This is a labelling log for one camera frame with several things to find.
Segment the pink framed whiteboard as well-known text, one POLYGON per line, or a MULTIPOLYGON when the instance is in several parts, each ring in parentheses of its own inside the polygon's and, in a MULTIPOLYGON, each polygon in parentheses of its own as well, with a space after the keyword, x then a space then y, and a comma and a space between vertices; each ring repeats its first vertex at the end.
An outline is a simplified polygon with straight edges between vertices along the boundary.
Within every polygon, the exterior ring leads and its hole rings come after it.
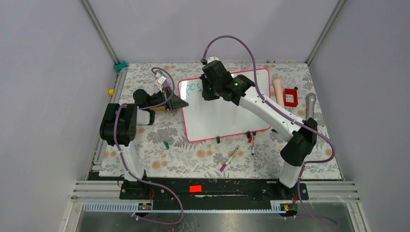
POLYGON ((188 103, 182 108, 182 117, 189 142, 270 129, 258 116, 231 102, 223 99, 205 101, 203 90, 198 77, 178 82, 180 99, 188 103))

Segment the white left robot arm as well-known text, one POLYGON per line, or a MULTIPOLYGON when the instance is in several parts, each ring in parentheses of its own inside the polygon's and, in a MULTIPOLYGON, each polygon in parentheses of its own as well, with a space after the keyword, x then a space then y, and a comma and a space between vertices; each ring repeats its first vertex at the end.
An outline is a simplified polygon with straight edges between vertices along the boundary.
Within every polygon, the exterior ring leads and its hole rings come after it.
POLYGON ((146 172, 138 158, 135 144, 137 126, 153 125, 157 111, 169 111, 188 107, 189 103, 175 95, 170 87, 164 87, 149 95, 137 89, 133 95, 134 103, 109 103, 100 125, 100 137, 108 145, 120 152, 120 161, 125 169, 122 176, 132 185, 132 193, 139 199, 149 195, 150 186, 141 179, 146 172))

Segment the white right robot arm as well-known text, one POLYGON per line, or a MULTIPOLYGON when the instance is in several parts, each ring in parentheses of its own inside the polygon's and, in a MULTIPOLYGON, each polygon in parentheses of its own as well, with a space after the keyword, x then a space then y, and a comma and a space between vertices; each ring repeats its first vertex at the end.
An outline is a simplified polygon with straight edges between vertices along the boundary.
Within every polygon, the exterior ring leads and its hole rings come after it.
POLYGON ((255 70, 254 77, 249 79, 244 75, 232 76, 220 60, 204 61, 203 65, 201 79, 207 84, 206 93, 252 112, 286 142, 280 151, 284 163, 277 192, 281 198, 291 198, 296 193, 303 163, 316 145, 317 122, 293 115, 262 93, 255 70))

